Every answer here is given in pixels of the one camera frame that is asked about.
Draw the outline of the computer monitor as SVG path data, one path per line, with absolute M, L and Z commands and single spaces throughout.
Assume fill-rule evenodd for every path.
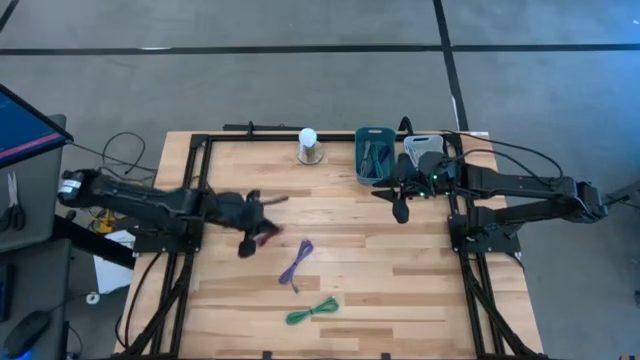
M 61 125 L 0 84 L 0 169 L 73 141 Z

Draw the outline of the dark rectangular device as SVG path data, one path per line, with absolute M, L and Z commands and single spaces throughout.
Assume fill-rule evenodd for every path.
M 0 323 L 7 321 L 10 317 L 14 279 L 15 266 L 0 265 Z

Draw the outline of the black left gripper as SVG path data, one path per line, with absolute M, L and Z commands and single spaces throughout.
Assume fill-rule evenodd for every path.
M 248 232 L 255 235 L 258 245 L 265 245 L 280 234 L 282 228 L 272 222 L 264 222 L 264 206 L 286 202 L 289 196 L 260 200 L 260 195 L 259 190 L 252 190 L 246 196 L 237 192 L 209 193 L 204 197 L 204 220 Z

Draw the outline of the grey chair base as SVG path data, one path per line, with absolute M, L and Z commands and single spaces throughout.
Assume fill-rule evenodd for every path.
M 611 204 L 621 203 L 640 209 L 640 180 L 607 195 Z

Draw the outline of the grey desk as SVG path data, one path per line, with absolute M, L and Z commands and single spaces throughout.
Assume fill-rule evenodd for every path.
M 56 192 L 63 150 L 50 150 L 0 169 L 0 214 L 8 203 L 7 175 L 17 175 L 19 202 L 26 213 L 21 231 L 0 232 L 0 272 L 13 268 L 8 318 L 0 322 L 0 360 L 4 341 L 29 313 L 42 310 L 50 323 L 35 344 L 17 360 L 61 360 L 64 357 L 65 310 L 71 245 L 53 240 Z

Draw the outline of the white bulb table lamp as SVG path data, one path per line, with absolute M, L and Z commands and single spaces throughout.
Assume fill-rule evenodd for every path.
M 318 141 L 318 134 L 312 128 L 303 128 L 298 134 L 297 159 L 305 165 L 319 163 L 324 156 L 322 144 Z

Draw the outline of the white plastic bin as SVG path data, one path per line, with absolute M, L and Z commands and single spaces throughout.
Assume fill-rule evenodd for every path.
M 424 153 L 444 153 L 444 139 L 438 134 L 408 136 L 404 139 L 403 146 L 415 167 L 418 167 L 419 159 Z

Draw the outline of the black computer mouse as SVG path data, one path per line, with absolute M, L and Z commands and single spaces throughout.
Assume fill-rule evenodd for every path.
M 49 324 L 48 311 L 36 310 L 27 314 L 5 338 L 2 356 L 7 360 L 22 358 L 38 341 Z

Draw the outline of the teal plastic bin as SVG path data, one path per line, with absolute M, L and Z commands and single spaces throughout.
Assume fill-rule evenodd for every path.
M 396 132 L 363 127 L 355 133 L 355 172 L 359 183 L 373 185 L 388 178 L 395 165 Z

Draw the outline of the black aluminium table frame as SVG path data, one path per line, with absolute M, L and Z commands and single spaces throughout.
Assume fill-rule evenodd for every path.
M 283 227 L 241 259 L 241 234 L 207 226 L 186 300 L 169 312 L 158 348 L 182 359 L 472 359 L 495 348 L 490 321 L 464 286 L 446 197 L 411 202 L 404 225 L 357 181 L 353 136 L 322 139 L 316 165 L 297 159 L 293 132 L 171 132 L 157 186 L 181 185 L 188 160 L 210 161 L 218 191 L 289 196 L 266 215 Z

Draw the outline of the black flat bar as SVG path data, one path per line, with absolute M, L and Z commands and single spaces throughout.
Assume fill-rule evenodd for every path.
M 72 220 L 55 216 L 52 236 L 54 238 L 67 239 L 74 247 L 116 265 L 130 270 L 135 267 L 136 260 L 133 256 L 133 251 L 129 247 L 91 232 Z

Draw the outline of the black handled scissors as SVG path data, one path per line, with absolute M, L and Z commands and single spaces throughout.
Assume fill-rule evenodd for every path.
M 9 203 L 0 216 L 0 232 L 13 229 L 21 231 L 26 224 L 26 214 L 19 203 L 18 183 L 15 172 L 7 174 Z

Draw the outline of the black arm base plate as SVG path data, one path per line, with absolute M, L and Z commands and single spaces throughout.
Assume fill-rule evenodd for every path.
M 189 228 L 180 235 L 136 228 L 130 233 L 135 237 L 133 251 L 136 253 L 195 253 L 200 250 L 203 238 L 202 228 Z
M 499 226 L 490 224 L 470 228 L 465 215 L 448 218 L 451 247 L 455 252 L 468 253 L 518 253 L 521 246 L 517 238 L 520 225 Z

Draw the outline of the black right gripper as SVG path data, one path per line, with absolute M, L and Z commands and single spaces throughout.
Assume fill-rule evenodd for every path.
M 456 164 L 441 152 L 425 152 L 415 165 L 407 153 L 399 155 L 399 179 L 389 176 L 373 184 L 375 188 L 397 188 L 373 191 L 372 195 L 397 201 L 404 197 L 432 197 L 449 191 L 456 180 Z

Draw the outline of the white paper sheet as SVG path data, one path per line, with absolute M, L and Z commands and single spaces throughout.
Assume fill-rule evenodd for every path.
M 106 234 L 105 238 L 129 249 L 133 248 L 135 241 L 135 237 L 126 230 Z M 93 256 L 93 260 L 99 293 L 109 293 L 131 284 L 133 278 L 132 269 L 104 260 L 96 255 Z

